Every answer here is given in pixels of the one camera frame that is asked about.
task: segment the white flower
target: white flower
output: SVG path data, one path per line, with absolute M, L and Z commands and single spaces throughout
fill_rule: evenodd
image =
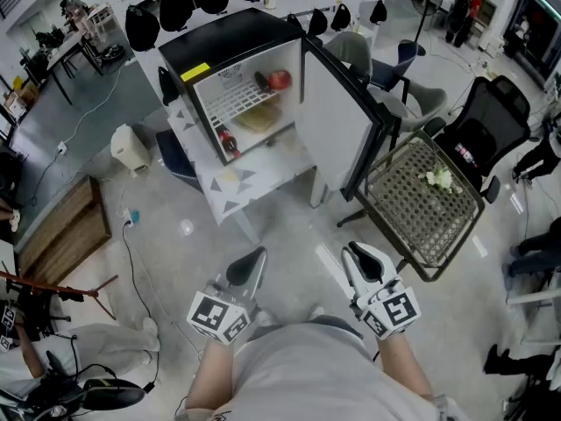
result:
M 449 189 L 452 185 L 452 173 L 448 168 L 437 170 L 435 178 L 436 183 L 443 189 Z
M 427 172 L 427 181 L 431 186 L 434 186 L 437 183 L 435 174 L 432 172 Z

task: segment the shoe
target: shoe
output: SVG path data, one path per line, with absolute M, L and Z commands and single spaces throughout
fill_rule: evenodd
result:
M 509 292 L 515 284 L 515 278 L 510 274 L 510 265 L 503 263 L 501 267 L 502 278 L 505 282 L 505 290 Z
M 142 320 L 142 331 L 154 338 L 154 346 L 150 350 L 157 353 L 161 348 L 161 343 L 158 338 L 158 325 L 156 325 L 156 322 L 149 317 L 144 318 Z
M 510 255 L 517 260 L 522 257 L 522 255 L 520 254 L 520 251 L 518 251 L 518 246 L 511 246 L 510 247 Z
M 325 315 L 325 309 L 319 304 L 314 304 L 309 310 L 308 321 L 321 317 L 322 315 Z
M 12 232 L 15 232 L 15 231 L 18 230 L 19 220 L 21 220 L 21 214 L 19 213 L 19 210 L 14 209 L 14 211 L 11 214 L 11 218 L 10 218 L 10 226 L 11 226 L 11 231 Z
M 255 317 L 255 322 L 259 327 L 269 327 L 280 325 L 278 318 L 269 309 L 260 309 Z
M 483 365 L 483 372 L 486 375 L 496 375 L 500 370 L 500 361 L 501 357 L 499 357 L 499 347 L 496 344 L 492 345 L 491 349 L 489 349 L 489 353 L 487 354 L 485 365 Z

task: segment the person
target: person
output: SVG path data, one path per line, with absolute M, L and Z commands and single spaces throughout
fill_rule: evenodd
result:
M 281 326 L 266 311 L 257 321 L 235 358 L 232 345 L 207 342 L 176 421 L 436 421 L 450 410 L 433 396 L 403 333 L 378 341 L 382 372 L 362 335 L 320 306 L 296 325 Z
M 522 49 L 526 41 L 526 34 L 529 31 L 529 22 L 526 16 L 522 16 L 519 25 L 515 25 L 515 32 L 509 36 L 508 45 L 505 47 L 505 54 L 509 58 L 514 58 L 515 54 Z
M 88 20 L 89 7 L 82 0 L 62 0 L 62 15 L 74 22 L 78 31 L 85 30 L 90 38 L 96 34 L 93 24 Z
M 462 1 L 463 0 L 456 0 L 454 7 L 457 9 L 462 7 L 463 10 L 464 5 L 461 3 Z M 448 31 L 446 33 L 446 42 L 450 44 L 454 40 L 454 46 L 460 47 L 464 42 L 467 41 L 467 38 L 473 26 L 473 20 L 479 14 L 479 10 L 481 8 L 482 3 L 483 3 L 482 0 L 467 0 L 467 16 L 465 17 L 463 14 L 460 15 L 460 17 L 462 18 L 465 17 L 465 18 L 461 25 L 461 28 L 458 31 L 458 34 L 456 34 L 456 40 L 454 40 L 455 33 L 452 31 Z
M 67 332 L 57 332 L 38 342 L 31 342 L 18 313 L 16 332 L 19 347 L 0 353 L 0 389 L 19 399 L 40 385 L 48 367 L 47 351 L 60 362 L 67 375 L 79 376 L 79 381 L 107 377 L 100 364 L 116 375 L 124 375 L 140 364 L 150 363 L 152 355 L 160 350 L 158 326 L 151 318 L 143 321 L 143 330 L 114 325 L 85 325 Z M 0 404 L 14 406 L 16 402 L 0 395 Z
M 532 151 L 526 153 L 512 170 L 512 177 L 518 182 L 523 179 L 531 186 L 532 180 L 538 176 L 549 175 L 559 163 L 561 158 L 561 130 L 554 126 L 548 129 L 543 140 Z M 534 167 L 539 161 L 542 164 Z
M 511 359 L 509 353 L 507 349 L 499 355 L 497 345 L 491 346 L 483 372 L 486 375 L 526 375 L 538 380 L 538 384 L 527 386 L 524 395 L 513 402 L 523 405 L 525 421 L 551 419 L 561 403 L 561 350 L 519 360 Z
M 536 253 L 524 257 L 531 251 Z M 516 275 L 546 271 L 561 265 L 561 218 L 554 220 L 545 234 L 525 239 L 519 246 L 510 248 L 510 253 L 515 261 L 502 266 L 507 291 L 512 289 Z
M 12 209 L 2 198 L 0 198 L 0 221 L 8 220 L 10 222 L 11 231 L 18 230 L 21 214 L 19 210 Z

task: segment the person in red shirt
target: person in red shirt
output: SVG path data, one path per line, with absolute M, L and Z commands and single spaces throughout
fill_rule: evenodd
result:
M 477 17 L 479 13 L 482 1 L 467 0 L 467 3 L 469 5 L 466 11 L 467 16 L 465 17 L 464 22 L 460 30 L 458 31 L 458 34 L 456 34 L 456 40 L 454 40 L 455 32 L 448 31 L 446 33 L 446 42 L 451 43 L 454 40 L 454 46 L 462 46 L 462 44 L 467 41 L 467 37 L 469 36 L 470 30 L 472 29 L 473 20 Z M 460 4 L 460 0 L 456 0 L 456 3 L 454 4 L 455 9 L 459 10 L 460 6 L 462 7 L 462 11 L 463 11 L 464 5 Z

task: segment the wire rack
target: wire rack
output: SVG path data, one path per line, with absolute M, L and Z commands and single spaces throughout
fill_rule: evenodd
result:
M 264 92 L 254 81 L 249 80 L 215 96 L 204 106 L 210 123 L 216 128 L 278 93 L 275 90 Z
M 368 199 L 374 209 L 427 265 L 436 268 L 474 223 L 480 208 L 462 180 L 451 169 L 454 186 L 461 193 L 439 189 L 419 178 L 435 167 L 447 167 L 435 151 L 418 139 L 398 157 L 382 160 L 372 168 Z

